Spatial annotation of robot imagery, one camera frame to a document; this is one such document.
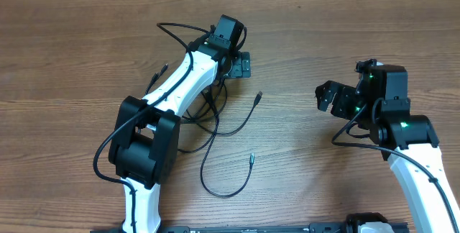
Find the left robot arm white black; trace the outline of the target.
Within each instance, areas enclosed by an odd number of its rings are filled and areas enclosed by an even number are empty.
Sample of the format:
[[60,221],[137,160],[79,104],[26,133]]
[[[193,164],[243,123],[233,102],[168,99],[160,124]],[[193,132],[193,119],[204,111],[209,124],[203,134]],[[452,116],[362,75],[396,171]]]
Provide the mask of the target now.
[[104,140],[125,192],[125,220],[118,232],[158,232],[160,186],[167,180],[179,152],[180,125],[198,94],[227,78],[248,78],[250,54],[241,50],[247,28],[222,15],[216,26],[184,44],[185,56],[176,71],[156,90],[137,99],[126,97],[114,131]]

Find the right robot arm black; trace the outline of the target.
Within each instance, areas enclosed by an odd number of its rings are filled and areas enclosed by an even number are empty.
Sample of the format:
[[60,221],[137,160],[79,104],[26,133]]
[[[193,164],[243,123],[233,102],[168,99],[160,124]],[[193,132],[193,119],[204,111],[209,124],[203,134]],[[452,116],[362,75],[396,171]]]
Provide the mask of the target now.
[[340,147],[378,150],[388,162],[406,197],[419,232],[458,232],[459,205],[443,167],[439,139],[430,119],[410,113],[408,72],[375,59],[360,61],[355,87],[326,81],[315,89],[317,107],[346,119],[340,133],[365,130],[360,142],[331,142]]

